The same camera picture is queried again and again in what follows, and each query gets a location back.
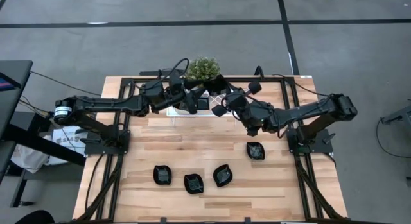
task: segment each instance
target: black cable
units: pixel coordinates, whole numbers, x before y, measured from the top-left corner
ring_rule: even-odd
[[[138,87],[133,80],[130,81],[130,86],[131,86],[131,88],[130,88],[131,93],[127,98],[119,100],[119,101],[99,101],[98,103],[108,104],[108,105],[111,105],[111,104],[115,105],[115,104],[119,104],[119,103],[123,103],[123,102],[128,101],[129,99],[131,99],[134,96],[134,91],[136,90],[136,87]],[[74,96],[74,97],[76,99],[79,99],[80,101],[86,102],[86,103],[94,103],[95,102],[93,99],[83,99],[79,96]]]
[[[76,147],[71,143],[69,136],[67,136],[66,131],[64,131],[64,127],[62,127],[63,134],[67,138],[67,141],[70,143],[70,145],[74,148],[75,151],[77,151]]]
[[[97,195],[97,197],[95,197],[93,203],[87,208],[84,214],[78,218],[79,220],[89,220],[91,218],[93,213],[96,211],[97,206],[99,206],[101,201],[104,199],[105,195],[107,194],[107,191],[110,189],[113,182],[117,179],[117,177],[120,177],[120,167],[121,166],[119,164],[119,161],[117,161],[117,164],[114,166],[114,169],[109,176],[109,181],[101,188],[99,194]]]
[[[184,75],[187,73],[187,69],[188,69],[188,67],[185,68],[185,69],[175,68],[174,70],[182,71],[182,73],[180,74],[180,76],[184,76]],[[160,69],[160,71],[167,71],[167,70],[173,70],[173,69],[172,69],[172,68]]]
[[[316,94],[316,95],[319,95],[319,96],[328,96],[327,94],[318,93],[318,92],[314,92],[314,91],[312,91],[312,90],[306,89],[305,87],[299,85],[299,84],[296,83],[295,81],[292,82],[292,83],[290,83],[290,82],[288,81],[287,77],[286,77],[286,76],[283,76],[282,74],[273,74],[273,76],[281,76],[281,77],[284,78],[284,80],[285,80],[289,85],[292,85],[292,84],[294,83],[294,84],[296,84],[296,86],[298,86],[298,87],[300,87],[300,88],[302,88],[302,89],[304,89],[304,90],[306,90],[307,92],[310,92],[310,93],[312,93],[312,94]]]
[[[54,82],[57,82],[57,83],[59,83],[59,84],[62,84],[62,85],[64,85],[64,86],[66,86],[66,87],[69,87],[69,88],[72,88],[72,89],[76,89],[76,90],[79,90],[79,91],[82,91],[82,92],[85,92],[85,93],[88,93],[88,94],[92,94],[92,95],[96,95],[96,96],[101,96],[101,94],[97,94],[97,93],[93,93],[93,92],[88,92],[88,91],[86,91],[86,90],[73,87],[73,86],[68,85],[68,84],[66,84],[66,83],[63,83],[63,82],[60,82],[60,81],[55,80],[55,79],[53,79],[53,78],[50,78],[49,76],[44,76],[43,74],[36,73],[35,71],[30,71],[30,72],[33,73],[33,74],[42,76],[42,77],[44,77],[44,78],[47,78],[47,79],[49,79],[49,80],[53,80]]]
[[[147,89],[152,89],[152,88],[155,87],[157,84],[159,84],[159,83],[163,82],[165,79],[167,79],[167,77],[169,77],[169,76],[173,73],[173,71],[176,70],[177,67],[178,67],[181,63],[183,63],[183,61],[186,61],[186,62],[187,62],[186,68],[184,69],[184,72],[181,74],[181,76],[184,75],[184,74],[187,72],[188,65],[190,64],[190,61],[189,61],[187,58],[183,58],[183,59],[181,59],[180,61],[178,61],[178,62],[174,65],[174,67],[171,68],[171,71],[170,71],[165,77],[162,77],[158,82],[156,82],[155,84],[153,84],[151,87],[149,87],[149,88],[147,88]]]
[[[335,162],[334,157],[332,157],[329,153],[324,153],[324,155],[334,162],[334,166],[337,166],[337,163]]]
[[[39,113],[37,113],[36,110],[34,110],[33,108],[29,107],[27,104],[21,103],[21,102],[19,102],[19,104],[22,105],[22,106],[24,106],[24,107],[26,107],[26,108],[28,108],[28,109],[30,109],[30,110],[33,111],[35,114],[40,115]]]
[[[377,123],[377,127],[376,127],[376,130],[375,130],[375,134],[376,134],[376,137],[377,137],[378,146],[379,146],[386,154],[391,155],[391,156],[393,156],[393,157],[411,158],[411,156],[396,155],[396,154],[390,153],[390,152],[388,152],[387,150],[385,150],[385,148],[382,146],[382,144],[381,144],[381,142],[380,142],[380,138],[378,137],[378,127],[380,126],[381,123],[382,123],[382,120],[380,119],[380,120],[378,121],[378,123]]]
[[[227,106],[224,105],[223,103],[224,103],[224,101],[227,100],[227,98],[228,98],[230,95],[240,95],[240,96],[243,96],[243,97],[245,97],[245,98],[250,98],[250,99],[252,99],[253,101],[255,101],[261,108],[267,109],[267,110],[271,111],[272,113],[274,113],[275,118],[277,119],[277,124],[278,124],[278,127],[277,127],[277,137],[278,137],[279,139],[281,139],[281,138],[284,137],[285,133],[290,129],[290,125],[291,125],[292,123],[294,123],[295,121],[299,120],[302,116],[305,116],[306,114],[309,114],[310,112],[318,109],[318,107],[317,107],[317,108],[313,108],[313,109],[311,109],[311,110],[309,110],[309,111],[301,114],[299,117],[296,117],[296,118],[293,119],[292,121],[288,122],[288,126],[287,126],[286,130],[285,130],[282,134],[280,134],[280,130],[281,130],[281,127],[280,127],[280,124],[281,124],[280,118],[279,118],[278,114],[275,112],[275,110],[272,109],[268,104],[267,104],[267,105],[264,105],[264,104],[262,104],[262,102],[258,101],[256,98],[253,98],[253,97],[251,97],[251,96],[249,96],[249,95],[242,94],[242,93],[239,93],[239,92],[234,92],[234,93],[227,94],[227,95],[224,96],[224,97],[222,98],[222,100],[221,100],[221,106],[224,107],[227,111],[228,111],[229,109],[228,109]],[[324,100],[324,102],[323,102],[321,105],[319,105],[319,108],[323,107],[323,106],[329,101],[329,99],[332,97],[332,95],[333,95],[333,94],[326,95],[327,98]]]
[[[101,154],[101,155],[98,157],[97,162],[96,162],[96,164],[94,165],[94,168],[92,169],[89,187],[87,188],[87,194],[85,195],[84,212],[87,211],[87,204],[89,203],[89,194],[90,194],[92,179],[94,178],[94,174],[96,173],[97,165],[98,165],[98,163],[100,162],[100,160],[101,160],[102,157],[103,157],[103,154]]]
[[[22,99],[20,99],[20,100],[19,100],[20,102],[22,102],[22,103],[24,103],[24,104],[26,104],[26,105],[30,106],[32,109],[34,109],[34,110],[36,110],[36,111],[41,111],[41,112],[45,112],[45,113],[49,114],[49,112],[48,112],[48,111],[46,111],[46,110],[42,110],[41,108],[37,108],[36,106],[32,105],[32,104],[30,103],[30,101],[27,99],[27,97],[26,97],[26,96],[23,96],[23,95],[22,95],[21,97],[23,97],[24,99],[26,99],[26,101],[27,101],[27,102],[25,102],[25,101],[24,101],[24,100],[22,100]]]

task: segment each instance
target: black metal frame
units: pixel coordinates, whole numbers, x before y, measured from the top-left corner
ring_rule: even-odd
[[[27,146],[33,150],[41,151],[47,155],[72,162],[79,166],[84,166],[85,164],[85,158],[82,154],[65,147],[61,147],[59,144],[48,141],[42,137],[39,137],[37,134],[33,134],[12,124],[7,125],[7,128],[3,134],[3,139],[7,141],[15,141],[16,143]]]
[[[225,79],[229,82],[250,82],[250,81],[259,81],[259,82],[279,82],[281,85],[281,91],[283,95],[283,100],[284,100],[284,107],[285,109],[291,108],[290,102],[288,100],[288,93],[287,93],[287,88],[286,88],[286,83],[290,83],[289,86],[291,88],[292,96],[293,96],[293,103],[295,106],[299,106],[299,100],[297,96],[297,88],[295,86],[294,82],[294,77],[264,77],[264,74],[262,72],[256,71],[255,75],[258,75],[258,77],[226,77]],[[130,83],[130,80],[133,80],[135,83],[144,83],[149,80],[152,80],[153,77],[147,77],[147,78],[122,78],[121,80],[121,87],[120,87],[120,92],[119,92],[119,98],[124,97],[124,92],[127,85]],[[128,128],[130,122],[130,116],[125,115],[123,124],[124,124],[124,129]],[[114,124],[118,125],[119,124],[119,113],[116,113],[114,117]],[[301,163],[301,159],[299,156],[299,153],[292,153],[294,156],[294,161],[295,161],[295,166],[297,169],[297,166]],[[105,165],[105,170],[104,170],[104,175],[103,175],[103,182],[102,182],[102,187],[107,183],[109,176],[110,176],[110,171],[111,171],[111,164],[112,164],[112,157],[113,155],[107,155],[107,160],[106,160],[106,165]],[[117,159],[117,166],[119,166],[119,170],[121,173],[121,166],[123,164],[123,155],[119,155]],[[313,186],[317,186],[316,180],[315,180],[315,174],[313,170],[313,164],[311,160],[310,153],[305,153],[304,158],[306,161],[306,167],[308,169],[308,178],[312,182]],[[304,217],[306,221],[311,219],[311,212],[310,212],[310,207],[308,205],[308,197],[306,193],[306,188],[304,185],[304,179],[300,175],[299,171],[297,170],[297,179],[299,182],[299,189],[300,189],[300,194],[301,194],[301,201],[302,201],[302,207],[304,211]],[[112,190],[112,196],[110,200],[110,209],[109,209],[109,216],[108,219],[113,220],[114,219],[114,214],[116,211],[116,204],[117,204],[117,198],[118,198],[118,190],[119,190],[119,183],[120,183],[120,177],[117,177],[116,181],[113,184],[113,190]],[[317,213],[318,218],[323,218],[322,215],[322,208],[320,206],[319,201],[314,197],[314,202],[315,202],[315,209]],[[103,214],[103,206],[104,206],[104,200],[100,204],[96,219],[102,219],[102,214]],[[219,222],[219,223],[227,223],[227,224],[232,224],[236,222]]]
[[[11,208],[16,208],[20,205],[21,197],[24,192],[24,188],[26,187],[27,179],[24,178],[26,175],[26,170],[24,169],[20,175],[19,183],[17,183],[16,190],[14,191],[14,195],[12,198],[12,202],[10,203]]]

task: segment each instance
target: power cord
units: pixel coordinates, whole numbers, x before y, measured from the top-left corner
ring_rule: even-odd
[[[185,73],[187,72],[188,66],[190,65],[190,61],[189,61],[187,58],[183,58],[183,59],[181,59],[180,61],[178,61],[178,62],[174,65],[174,67],[171,68],[171,71],[170,71],[165,77],[162,77],[157,83],[153,84],[151,87],[149,87],[149,88],[147,88],[147,89],[152,89],[152,88],[155,87],[157,84],[159,84],[159,83],[163,82],[165,79],[167,79],[167,78],[177,69],[177,67],[178,67],[181,63],[183,63],[184,61],[186,61],[187,64],[186,64],[186,67],[184,68],[184,72],[181,74],[181,76],[182,76],[182,75],[185,75]]]
[[[38,75],[38,76],[42,76],[42,77],[44,77],[44,78],[47,78],[47,79],[49,79],[49,80],[52,80],[52,81],[54,81],[54,82],[57,82],[57,83],[59,83],[59,84],[62,84],[62,85],[64,85],[64,86],[66,86],[66,87],[69,87],[69,88],[72,88],[72,89],[76,89],[76,90],[79,90],[79,91],[82,91],[82,92],[85,92],[85,93],[88,93],[88,94],[92,94],[92,95],[95,95],[95,96],[101,96],[101,94],[97,94],[97,93],[93,93],[93,92],[89,92],[89,91],[86,91],[86,90],[83,90],[83,89],[79,89],[79,88],[73,87],[73,86],[68,85],[68,84],[66,84],[66,83],[60,82],[60,81],[58,81],[58,80],[55,80],[55,79],[53,79],[53,78],[51,78],[51,77],[49,77],[49,76],[44,76],[43,74],[36,73],[35,71],[30,71],[30,72],[33,73],[33,74],[36,74],[36,75]]]
[[[330,153],[324,153],[325,156],[327,156],[330,160],[334,162],[334,166],[337,166],[337,163],[335,162],[335,159],[333,156],[330,155]]]
[[[382,123],[382,119],[380,119],[380,120],[378,121],[377,127],[376,127],[376,129],[375,129],[375,135],[376,135],[376,137],[377,137],[378,146],[379,146],[386,154],[391,155],[391,156],[393,156],[393,157],[400,157],[400,158],[406,158],[406,159],[411,158],[411,156],[401,156],[401,155],[396,155],[396,154],[390,153],[390,152],[388,152],[388,151],[382,146],[382,144],[381,144],[381,142],[380,142],[380,138],[378,137],[378,127],[380,126],[381,123]]]
[[[280,77],[284,78],[284,80],[285,80],[289,85],[292,85],[292,84],[294,83],[294,84],[296,84],[296,86],[298,86],[298,87],[300,87],[300,88],[302,88],[302,89],[304,89],[304,90],[306,90],[307,92],[310,92],[310,93],[312,93],[312,94],[316,94],[316,95],[318,95],[318,96],[329,96],[329,95],[327,95],[327,94],[318,93],[318,92],[314,92],[314,91],[312,91],[312,90],[309,90],[309,89],[301,86],[300,84],[298,84],[298,83],[295,82],[295,81],[294,81],[294,82],[289,82],[288,79],[287,79],[287,77],[284,76],[284,75],[282,75],[282,74],[273,74],[273,76],[280,76]]]
[[[94,165],[94,168],[92,169],[89,187],[87,188],[87,194],[85,195],[84,212],[87,211],[87,204],[89,203],[89,194],[90,194],[92,179],[94,178],[94,174],[96,173],[97,165],[98,165],[98,163],[100,162],[100,160],[101,160],[102,157],[103,157],[103,154],[101,154],[101,155],[98,157],[97,162],[96,162],[96,164]]]
[[[22,103],[21,101],[19,101],[19,104],[22,105],[22,106],[24,106],[24,107],[26,107],[26,108],[28,108],[28,109],[30,109],[30,110],[33,111],[35,114],[40,115],[36,110],[34,110],[32,107],[28,106],[27,104]]]
[[[26,96],[23,96],[23,95],[22,95],[21,97],[24,98],[27,102],[20,99],[20,100],[19,100],[19,103],[25,104],[26,107],[27,107],[27,106],[30,106],[33,110],[41,111],[41,112],[45,112],[45,113],[49,114],[48,111],[42,110],[41,108],[37,108],[36,106],[32,105],[32,104],[30,103],[30,101],[27,99]]]
[[[225,95],[225,96],[222,98],[222,100],[221,100],[221,106],[223,106],[226,110],[228,110],[227,105],[224,105],[223,103],[224,103],[224,101],[227,100],[227,98],[228,98],[229,96],[234,96],[234,95],[240,95],[240,96],[243,96],[243,97],[245,97],[245,98],[250,98],[251,100],[255,101],[261,108],[266,109],[266,110],[270,111],[271,113],[273,113],[273,114],[276,116],[277,124],[278,124],[278,127],[277,127],[277,129],[278,129],[278,131],[277,131],[277,136],[278,136],[279,139],[281,139],[281,138],[284,137],[285,133],[290,129],[290,124],[294,123],[296,120],[300,119],[301,117],[305,116],[306,114],[309,114],[310,112],[314,111],[315,109],[322,108],[322,107],[329,101],[330,97],[332,97],[333,94],[328,95],[328,96],[327,96],[327,99],[326,99],[321,105],[319,105],[319,107],[313,108],[313,109],[311,109],[311,110],[309,110],[309,111],[301,114],[299,117],[295,118],[294,120],[290,121],[290,122],[288,123],[288,126],[287,126],[286,130],[285,130],[282,134],[280,134],[280,129],[281,129],[280,123],[281,123],[281,122],[280,122],[280,118],[279,118],[278,114],[275,112],[274,109],[272,109],[272,108],[269,107],[268,105],[264,105],[262,102],[258,101],[256,98],[253,98],[253,97],[251,97],[251,96],[249,96],[249,95],[241,94],[241,93],[238,93],[238,92],[230,93],[230,94]]]
[[[67,141],[70,143],[70,145],[74,148],[75,151],[77,151],[76,146],[74,146],[74,144],[71,143],[69,136],[67,136],[66,131],[64,131],[64,127],[61,127],[63,134],[65,135],[65,137],[67,138]]]
[[[130,86],[131,86],[131,89],[130,89],[130,90],[131,90],[131,93],[130,93],[130,95],[129,95],[127,98],[122,99],[122,100],[120,100],[120,101],[107,101],[107,102],[98,102],[98,103],[109,104],[109,105],[113,104],[113,105],[115,105],[115,104],[119,104],[119,103],[123,103],[123,102],[128,101],[129,99],[131,99],[131,98],[133,97],[134,91],[136,90],[136,87],[138,87],[133,80],[130,81]],[[74,96],[74,97],[75,97],[76,99],[79,99],[79,100],[82,101],[82,102],[94,103],[94,100],[93,100],[93,99],[83,99],[83,98],[81,98],[81,97],[79,97],[79,96]]]

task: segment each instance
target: small black bowl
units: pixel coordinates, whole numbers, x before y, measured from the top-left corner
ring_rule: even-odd
[[[194,173],[192,175],[184,175],[184,187],[189,194],[198,194],[204,192],[204,183],[201,176]]]
[[[264,160],[264,147],[260,142],[247,142],[247,154],[251,159]]]
[[[219,166],[214,170],[213,173],[214,181],[217,184],[217,187],[223,187],[231,182],[232,180],[232,171],[228,164]]]
[[[157,185],[171,184],[171,169],[168,166],[154,166],[154,182]]]

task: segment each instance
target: wooden tabletop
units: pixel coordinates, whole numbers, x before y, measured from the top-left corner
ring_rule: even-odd
[[[120,76],[106,77],[103,98],[116,98]],[[312,78],[295,77],[302,86],[315,90]],[[247,88],[248,83],[233,83]],[[258,100],[284,108],[280,84],[262,82]],[[297,88],[300,104],[317,101],[317,96]],[[288,88],[290,104],[291,90]],[[98,121],[112,124],[113,113],[99,113]],[[292,154],[286,138],[260,132],[249,137],[244,127],[233,117],[177,117],[175,126],[165,110],[145,118],[132,117],[132,140],[125,155],[114,221],[302,221],[301,196]],[[247,141],[263,144],[266,159],[250,160],[245,151]],[[334,163],[323,154],[311,154],[317,184],[328,202],[347,216]],[[87,158],[73,217],[84,213],[85,195],[92,169],[98,156]],[[157,185],[153,181],[155,165],[167,165],[173,173],[172,184]],[[233,180],[217,188],[213,171],[228,164]],[[89,205],[101,188],[105,166],[102,158],[96,170]],[[190,195],[184,188],[184,175],[197,173],[204,181],[203,194]],[[311,215],[315,207],[307,188]],[[106,196],[103,217],[107,217],[111,191]]]

